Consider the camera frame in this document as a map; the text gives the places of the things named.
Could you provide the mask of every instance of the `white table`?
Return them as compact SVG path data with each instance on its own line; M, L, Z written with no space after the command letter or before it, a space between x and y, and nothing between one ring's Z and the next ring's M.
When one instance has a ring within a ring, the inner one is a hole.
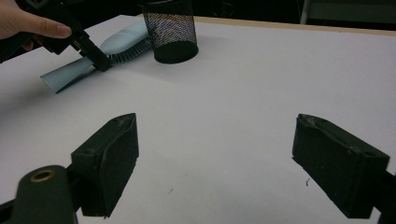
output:
M87 30L100 45L142 18ZM153 54L54 94L41 75L80 56L37 49L0 64L0 203L108 120L136 113L140 158L110 219L80 223L376 223L349 220L291 159L299 113L391 156L396 171L396 37L196 22L199 53Z

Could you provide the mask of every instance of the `black mesh pencil holder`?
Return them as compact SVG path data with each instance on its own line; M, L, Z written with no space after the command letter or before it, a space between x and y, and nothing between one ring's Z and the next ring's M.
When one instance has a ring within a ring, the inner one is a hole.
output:
M198 53L191 0L139 1L159 63L182 63Z

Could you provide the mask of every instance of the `dark background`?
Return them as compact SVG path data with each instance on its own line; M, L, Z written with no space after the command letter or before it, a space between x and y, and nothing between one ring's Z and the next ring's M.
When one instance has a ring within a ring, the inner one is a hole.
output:
M223 17L253 21L277 21L299 23L297 0L191 0L195 16ZM68 7L84 27L118 15L138 15L141 9L137 1L87 0Z

